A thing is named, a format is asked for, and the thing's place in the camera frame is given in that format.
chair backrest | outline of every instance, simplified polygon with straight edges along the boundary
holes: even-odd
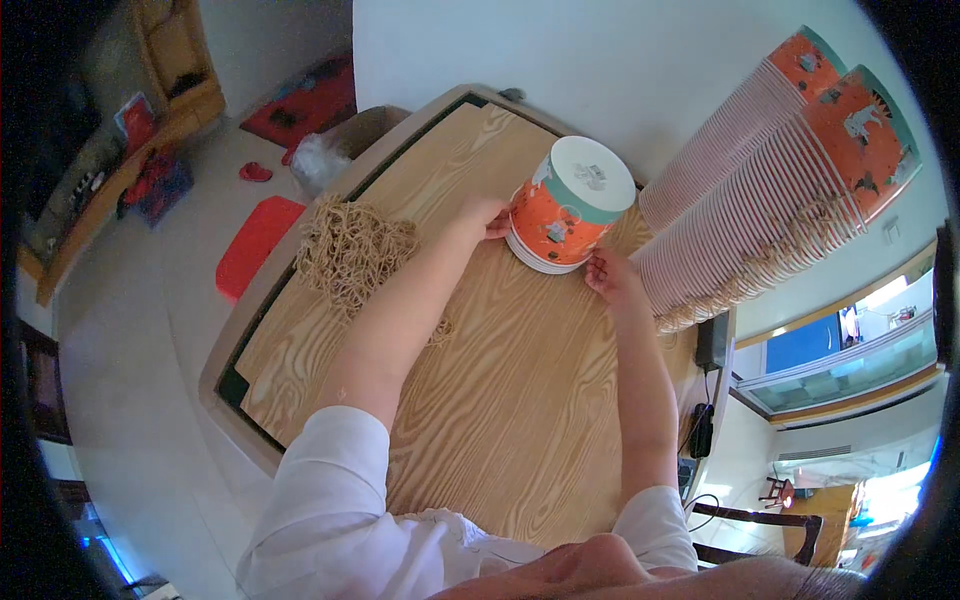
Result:
[[[701,515],[712,515],[716,518],[730,518],[738,521],[748,521],[761,525],[779,525],[781,527],[803,527],[806,533],[804,545],[793,557],[795,563],[809,566],[813,561],[813,551],[817,547],[817,538],[824,526],[824,518],[816,515],[778,515],[776,513],[754,513],[726,507],[715,507],[697,502],[693,505],[693,512]],[[694,542],[693,548],[697,551],[697,558],[704,563],[722,564],[738,561],[752,556],[743,552],[733,552],[723,548],[714,548]]]

wooden stool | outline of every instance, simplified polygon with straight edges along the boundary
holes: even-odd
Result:
[[[770,485],[770,491],[767,495],[757,498],[757,500],[774,500],[774,503],[763,508],[772,509],[778,506],[790,508],[790,505],[793,504],[793,484],[790,483],[790,480],[767,477],[767,481],[773,482]]]

stack of paper cups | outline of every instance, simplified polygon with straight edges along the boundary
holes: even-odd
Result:
[[[592,139],[557,140],[515,192],[507,245],[541,273],[569,273],[590,258],[636,197],[623,161]]]
[[[650,229],[661,231],[677,220],[845,70],[808,27],[788,38],[640,192],[637,204]]]
[[[857,66],[631,256],[661,333],[755,298],[866,231],[920,170],[890,94]]]

white sleeve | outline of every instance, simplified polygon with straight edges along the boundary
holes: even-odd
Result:
[[[697,570],[697,553],[686,531],[680,494],[669,486],[647,488],[631,498],[613,532],[627,541],[644,568]]]
[[[406,547],[386,514],[389,450],[386,427],[365,411],[329,406],[310,417],[237,566],[251,598],[377,594]]]

wooden chair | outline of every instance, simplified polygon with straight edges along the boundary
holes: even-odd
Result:
[[[774,479],[773,477],[767,477],[767,481],[772,481],[770,484],[770,492],[765,496],[761,496],[758,500],[773,500],[773,504],[768,504],[763,508],[772,509],[778,506],[783,506],[790,508],[790,505],[793,503],[793,484],[790,483],[789,479]]]
[[[726,507],[717,508],[709,504],[697,502],[693,505],[693,512],[701,515],[715,515],[715,518],[729,518],[738,521],[747,521],[759,523],[761,525],[779,525],[781,527],[803,527],[806,533],[804,545],[800,551],[793,557],[794,563],[804,566],[810,566],[813,561],[813,551],[817,546],[817,538],[820,537],[820,530],[824,526],[824,519],[816,515],[778,515],[776,513],[753,513],[751,511],[741,511]],[[697,551],[697,558],[704,563],[722,564],[738,561],[753,555],[743,552],[733,552],[723,548],[714,548],[705,546],[701,543],[693,543],[693,548]]]

